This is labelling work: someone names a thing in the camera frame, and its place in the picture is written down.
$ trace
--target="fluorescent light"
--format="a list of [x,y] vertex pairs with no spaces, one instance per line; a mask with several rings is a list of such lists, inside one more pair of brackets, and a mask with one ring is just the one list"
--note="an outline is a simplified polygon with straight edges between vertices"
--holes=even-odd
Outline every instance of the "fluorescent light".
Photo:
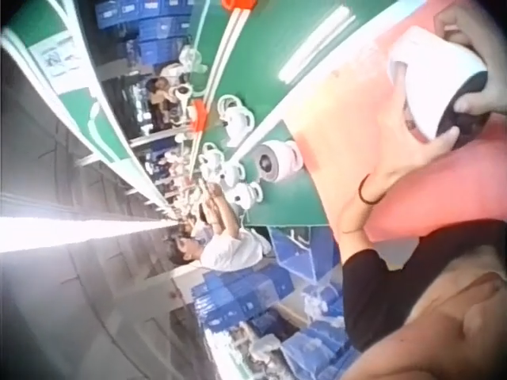
[[339,6],[304,41],[280,70],[278,78],[289,84],[308,65],[308,63],[338,34],[343,32],[354,20],[350,9]]
[[110,238],[175,225],[171,220],[58,220],[48,218],[0,218],[0,253],[56,247],[91,239]]

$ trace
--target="hair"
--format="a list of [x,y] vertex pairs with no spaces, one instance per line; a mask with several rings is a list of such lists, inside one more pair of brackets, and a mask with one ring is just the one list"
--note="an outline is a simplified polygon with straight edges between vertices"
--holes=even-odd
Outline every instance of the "hair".
[[166,243],[169,245],[169,260],[177,267],[193,262],[193,260],[186,260],[184,258],[185,253],[178,248],[177,240],[181,238],[191,238],[190,235],[185,231],[185,226],[182,224],[180,224],[177,227],[177,230],[174,231],[171,236],[166,239]]
[[151,78],[148,79],[146,82],[145,88],[150,93],[156,93],[157,92],[157,80],[158,78]]
[[203,204],[202,203],[199,203],[199,219],[206,223],[206,224],[209,224],[208,223],[208,220],[206,219],[206,214],[204,213],[204,207],[203,207]]

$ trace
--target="red clip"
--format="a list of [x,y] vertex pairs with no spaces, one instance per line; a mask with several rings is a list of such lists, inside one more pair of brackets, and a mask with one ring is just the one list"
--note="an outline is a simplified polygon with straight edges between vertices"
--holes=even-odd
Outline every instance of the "red clip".
[[252,10],[257,5],[257,0],[222,0],[222,6],[226,10]]

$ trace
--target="white t-shirt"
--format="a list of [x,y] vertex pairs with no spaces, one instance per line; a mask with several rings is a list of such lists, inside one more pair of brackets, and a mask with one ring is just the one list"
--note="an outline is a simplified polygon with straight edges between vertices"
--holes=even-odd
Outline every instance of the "white t-shirt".
[[227,233],[214,235],[200,257],[203,267],[221,272],[234,272],[253,267],[271,251],[269,242],[257,232],[241,228],[237,239]]

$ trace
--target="hand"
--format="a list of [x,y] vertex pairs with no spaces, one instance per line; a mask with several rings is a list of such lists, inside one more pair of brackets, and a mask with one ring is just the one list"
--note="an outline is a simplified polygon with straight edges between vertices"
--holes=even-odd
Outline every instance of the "hand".
[[459,137],[458,127],[428,143],[420,142],[412,135],[403,111],[406,102],[405,76],[406,66],[401,65],[395,76],[394,94],[379,115],[380,156],[374,174],[387,182],[387,188],[406,174],[449,152]]
[[209,183],[208,191],[211,198],[218,198],[220,196],[223,196],[223,191],[219,184]]
[[203,202],[203,211],[206,216],[206,220],[208,224],[216,224],[219,223],[219,211],[213,199],[206,199]]
[[488,68],[481,93],[468,93],[455,103],[455,111],[481,115],[507,114],[507,42],[494,21],[479,6],[450,6],[435,17],[435,33],[454,43],[472,47]]

